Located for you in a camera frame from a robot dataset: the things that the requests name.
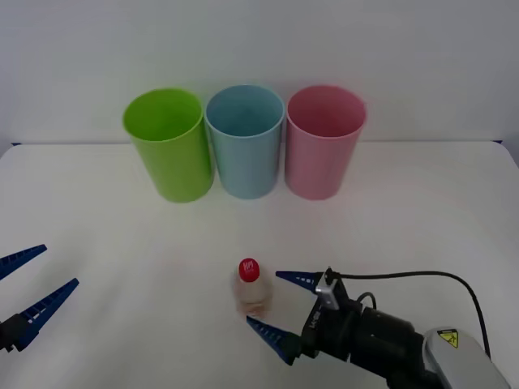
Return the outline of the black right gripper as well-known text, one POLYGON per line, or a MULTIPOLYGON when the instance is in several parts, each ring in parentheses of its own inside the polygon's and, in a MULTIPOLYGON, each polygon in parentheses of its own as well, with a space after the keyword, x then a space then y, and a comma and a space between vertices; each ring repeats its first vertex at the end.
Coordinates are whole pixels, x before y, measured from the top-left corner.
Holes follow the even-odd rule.
MULTIPOLYGON (((321 272, 276 271, 275 276, 315 293, 321 272)), ((246 321, 286 365, 293 365, 301 353, 310 358, 326 353, 347 361, 352 350, 354 329, 358 325, 358 312, 330 310, 316 301, 303 326, 301 338, 251 316, 247 316, 246 321)))

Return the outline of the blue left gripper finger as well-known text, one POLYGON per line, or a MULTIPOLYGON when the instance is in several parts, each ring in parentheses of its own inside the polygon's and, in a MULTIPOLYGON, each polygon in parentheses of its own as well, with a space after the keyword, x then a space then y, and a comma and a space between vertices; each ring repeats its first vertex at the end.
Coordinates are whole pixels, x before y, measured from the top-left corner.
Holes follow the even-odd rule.
POLYGON ((45 251, 47 251, 47 246, 41 244, 0 258, 0 280, 8 277, 10 274, 45 251))
POLYGON ((8 353, 14 348, 18 352, 26 349, 78 285, 78 279, 74 278, 26 310, 1 322, 1 349, 8 353))

